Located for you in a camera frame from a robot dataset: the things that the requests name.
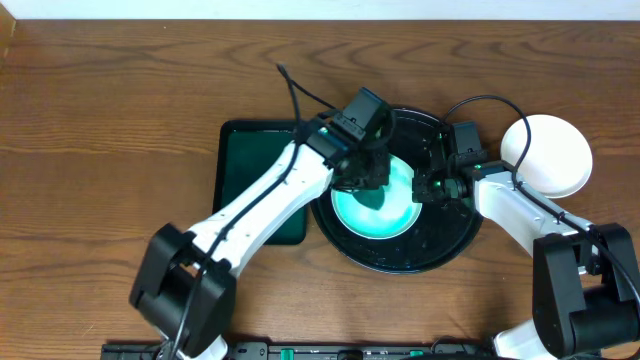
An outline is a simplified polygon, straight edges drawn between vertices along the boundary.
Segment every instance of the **cable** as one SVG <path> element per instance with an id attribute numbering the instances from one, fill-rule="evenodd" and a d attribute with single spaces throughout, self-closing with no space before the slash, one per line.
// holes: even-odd
<path id="1" fill-rule="evenodd" d="M 335 109 L 336 107 L 329 104 L 328 102 L 322 100 L 321 98 L 313 95 L 310 91 L 308 91 L 307 89 L 303 88 L 300 84 L 298 84 L 297 82 L 295 82 L 294 80 L 291 80 L 291 78 L 289 78 L 289 75 L 287 74 L 287 70 L 284 68 L 284 65 L 282 64 L 278 64 L 276 65 L 278 67 L 278 71 L 280 72 L 280 74 L 285 78 L 285 79 L 289 79 L 287 80 L 291 85 L 293 85 L 296 89 L 300 90 L 303 94 L 307 95 L 308 97 L 312 98 L 313 100 L 319 102 L 320 104 L 328 107 L 329 109 Z"/>
<path id="2" fill-rule="evenodd" d="M 289 74 L 287 73 L 287 70 L 285 69 L 284 65 L 278 64 L 277 68 L 278 68 L 278 71 L 280 71 L 280 74 L 282 74 L 282 76 L 287 81 L 287 86 L 289 88 L 289 94 L 291 95 L 291 101 L 293 102 L 293 111 L 294 111 L 294 114 L 295 114 L 295 117 L 296 117 L 296 127 L 294 128 L 294 131 L 293 131 L 295 147 L 293 148 L 293 154 L 291 155 L 291 160 L 289 161 L 289 165 L 287 165 L 285 170 L 282 172 L 282 174 L 280 174 L 278 179 L 273 184 L 271 184 L 260 195 L 258 195 L 255 199 L 253 199 L 244 209 L 242 209 L 238 214 L 236 214 L 236 216 L 234 216 L 231 219 L 231 221 L 229 221 L 227 223 L 227 225 L 225 225 L 220 230 L 220 234 L 218 234 L 218 236 L 215 238 L 213 243 L 211 243 L 211 246 L 209 247 L 209 250 L 207 250 L 207 252 L 204 254 L 203 259 L 205 259 L 205 260 L 211 258 L 211 255 L 213 255 L 213 252 L 216 250 L 216 248 L 218 247 L 220 242 L 222 242 L 222 240 L 226 239 L 227 234 L 229 233 L 229 231 L 231 229 L 233 229 L 233 226 L 238 221 L 240 221 L 240 219 L 242 219 L 243 216 L 245 216 L 249 211 L 251 211 L 251 209 L 253 209 L 258 203 L 260 203 L 260 201 L 262 201 L 276 187 L 278 187 L 280 184 L 282 184 L 285 181 L 285 179 L 287 178 L 287 176 L 291 172 L 291 169 L 293 168 L 293 165 L 295 164 L 296 159 L 298 158 L 298 151 L 299 151 L 299 148 L 300 148 L 298 128 L 300 127 L 300 123 L 302 122 L 302 119 L 300 117 L 300 107 L 298 105 L 298 98 L 296 97 L 296 93 L 295 93 L 295 90 L 293 88 L 294 87 L 293 80 L 291 80 L 291 78 L 289 77 Z M 180 338 L 182 337 L 182 333 L 184 332 L 184 327 L 185 327 L 185 324 L 186 324 L 187 317 L 189 315 L 189 310 L 191 310 L 191 305 L 193 304 L 193 299 L 195 298 L 196 290 L 200 286 L 200 283 L 202 282 L 202 277 L 204 276 L 205 273 L 206 273 L 206 266 L 204 266 L 204 264 L 203 264 L 203 266 L 200 266 L 200 269 L 198 269 L 198 272 L 197 272 L 196 277 L 195 277 L 195 281 L 193 282 L 191 290 L 189 291 L 189 296 L 187 297 L 187 302 L 185 303 L 184 311 L 182 312 L 182 316 L 180 317 L 180 326 L 178 327 L 178 332 L 176 333 L 176 338 L 175 338 L 175 340 L 173 342 L 173 346 L 171 348 L 171 351 L 169 352 L 169 356 L 167 357 L 167 359 L 169 359 L 169 360 L 176 359 L 176 355 L 178 353 L 178 350 L 182 346 L 182 342 L 181 342 Z"/>
<path id="3" fill-rule="evenodd" d="M 527 190 L 524 189 L 524 187 L 522 186 L 522 182 L 521 181 L 517 181 L 516 175 L 518 173 L 518 169 L 520 168 L 520 165 L 522 165 L 522 162 L 524 161 L 524 158 L 525 158 L 525 156 L 527 156 L 527 152 L 529 151 L 529 147 L 531 146 L 531 126 L 529 125 L 529 120 L 527 119 L 527 116 L 524 114 L 524 112 L 522 112 L 522 110 L 520 110 L 520 108 L 518 106 L 516 106 L 514 103 L 512 103 L 510 100 L 508 100 L 506 98 L 503 98 L 501 96 L 497 96 L 497 95 L 480 95 L 480 96 L 474 96 L 472 98 L 463 100 L 463 101 L 459 102 L 458 104 L 454 105 L 451 109 L 449 109 L 449 111 L 442 118 L 442 124 L 446 124 L 447 118 L 451 114 L 453 114 L 457 109 L 459 109 L 461 106 L 463 106 L 465 104 L 468 104 L 470 102 L 473 102 L 473 101 L 477 101 L 477 100 L 497 100 L 497 101 L 501 101 L 501 102 L 509 105 L 513 110 L 515 110 L 518 113 L 518 115 L 520 116 L 520 118 L 524 122 L 524 126 L 525 126 L 525 128 L 527 130 L 527 140 L 526 140 L 524 149 L 522 150 L 522 154 L 520 154 L 520 157 L 516 161 L 516 164 L 513 167 L 513 171 L 511 172 L 511 181 L 514 184 L 515 189 L 519 190 L 527 199 L 531 200 L 531 202 L 533 202 L 534 204 L 538 205 L 540 208 L 542 208 L 543 210 L 545 210 L 546 212 L 548 212 L 549 214 L 554 216 L 558 221 L 562 221 L 567 226 L 571 227 L 572 229 L 574 229 L 578 233 L 580 233 L 582 236 L 584 236 L 593 246 L 595 246 L 598 249 L 598 251 L 602 254 L 602 256 L 604 256 L 611 263 L 611 265 L 616 270 L 618 270 L 618 272 L 622 275 L 622 277 L 624 278 L 625 282 L 627 283 L 627 285 L 631 289 L 631 292 L 633 293 L 633 296 L 634 296 L 635 301 L 636 301 L 636 309 L 637 309 L 637 313 L 638 313 L 638 321 L 640 323 L 640 294 L 638 293 L 638 287 L 633 282 L 633 279 L 631 279 L 631 276 L 629 275 L 627 270 L 624 268 L 624 266 L 622 266 L 622 264 L 620 263 L 618 258 L 616 258 L 615 255 L 613 255 L 609 251 L 609 249 L 607 249 L 600 242 L 601 235 L 598 233 L 598 231 L 593 227 L 590 227 L 589 230 L 583 229 L 582 227 L 580 227 L 576 223 L 566 219 L 564 217 L 564 212 L 562 212 L 562 213 L 556 212 L 555 210 L 553 210 L 552 208 L 550 208 L 549 206 L 547 206 L 546 204 L 544 204 L 543 202 L 538 200 L 536 197 L 531 195 L 529 192 L 527 192 Z M 636 351 L 635 354 L 631 355 L 631 357 L 627 358 L 626 360 L 637 360 L 637 359 L 640 359 L 640 349 L 638 349 L 638 351 Z"/>

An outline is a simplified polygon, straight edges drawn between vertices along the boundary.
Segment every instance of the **round black tray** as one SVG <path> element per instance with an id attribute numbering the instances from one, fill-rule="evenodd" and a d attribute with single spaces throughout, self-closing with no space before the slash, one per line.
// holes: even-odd
<path id="1" fill-rule="evenodd" d="M 398 124 L 389 152 L 414 170 L 439 167 L 444 161 L 442 152 L 424 147 L 425 140 L 439 131 L 439 119 L 411 108 L 395 111 Z M 311 210 L 324 235 L 341 253 L 365 267 L 388 273 L 415 273 L 442 266 L 473 240 L 482 224 L 471 199 L 450 200 L 423 204 L 418 219 L 407 231 L 374 240 L 356 235 L 340 222 L 333 210 L 331 191 L 313 201 Z"/>

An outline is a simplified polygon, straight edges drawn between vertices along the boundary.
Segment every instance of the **white bowl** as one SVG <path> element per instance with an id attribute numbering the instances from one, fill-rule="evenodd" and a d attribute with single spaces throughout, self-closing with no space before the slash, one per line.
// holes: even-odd
<path id="1" fill-rule="evenodd" d="M 593 168 L 587 139 L 575 126 L 555 116 L 531 115 L 527 120 L 531 127 L 531 146 L 518 173 L 548 198 L 561 198 L 580 190 Z M 502 160 L 515 165 L 526 140 L 526 128 L 520 119 L 502 138 Z"/>

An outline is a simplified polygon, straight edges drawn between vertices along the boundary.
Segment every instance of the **wooden table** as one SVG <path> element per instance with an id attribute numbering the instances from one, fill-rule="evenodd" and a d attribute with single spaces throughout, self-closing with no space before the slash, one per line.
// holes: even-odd
<path id="1" fill-rule="evenodd" d="M 225 121 L 291 118 L 279 61 L 335 104 L 367 86 L 443 113 L 493 93 L 567 119 L 594 168 L 560 205 L 619 222 L 638 250 L 639 59 L 637 23 L 20 21 L 0 75 L 0 356 L 96 359 L 107 341 L 158 338 L 127 300 L 147 241 L 209 215 Z M 497 157 L 517 116 L 487 102 L 454 121 L 470 119 Z M 531 259 L 490 221 L 411 276 L 352 263 L 310 222 L 245 270 L 233 333 L 420 343 L 531 317 Z"/>

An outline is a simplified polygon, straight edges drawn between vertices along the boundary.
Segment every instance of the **green light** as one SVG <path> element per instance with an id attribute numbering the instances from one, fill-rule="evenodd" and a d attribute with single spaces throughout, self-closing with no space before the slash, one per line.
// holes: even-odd
<path id="1" fill-rule="evenodd" d="M 280 350 L 280 360 L 293 360 L 293 349 Z"/>

